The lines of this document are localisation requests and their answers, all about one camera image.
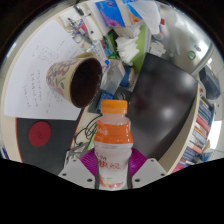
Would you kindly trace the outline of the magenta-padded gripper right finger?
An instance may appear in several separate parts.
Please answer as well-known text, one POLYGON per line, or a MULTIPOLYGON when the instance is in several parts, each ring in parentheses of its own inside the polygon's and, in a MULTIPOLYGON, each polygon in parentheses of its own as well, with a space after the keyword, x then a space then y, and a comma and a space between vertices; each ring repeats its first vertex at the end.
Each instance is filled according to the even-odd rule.
POLYGON ((155 158, 147 159, 137 149, 132 149, 128 164, 127 186, 136 189, 146 186, 167 175, 155 158))

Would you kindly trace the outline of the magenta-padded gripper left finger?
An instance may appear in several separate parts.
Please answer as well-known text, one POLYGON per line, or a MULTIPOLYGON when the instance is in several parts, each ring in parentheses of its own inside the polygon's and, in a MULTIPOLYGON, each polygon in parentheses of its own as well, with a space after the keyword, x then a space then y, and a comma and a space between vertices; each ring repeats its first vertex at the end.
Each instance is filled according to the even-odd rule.
POLYGON ((94 150, 82 153, 80 158, 68 156, 59 177, 84 188, 98 189, 98 165, 94 150))

